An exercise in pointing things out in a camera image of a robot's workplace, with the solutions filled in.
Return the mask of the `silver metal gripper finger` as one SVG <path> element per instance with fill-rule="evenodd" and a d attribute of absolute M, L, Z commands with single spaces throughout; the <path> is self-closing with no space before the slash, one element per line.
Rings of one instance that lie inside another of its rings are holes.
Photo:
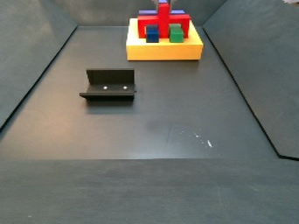
<path fill-rule="evenodd" d="M 155 10 L 158 11 L 158 8 L 159 8 L 159 0 L 152 0 L 152 2 L 154 2 Z"/>

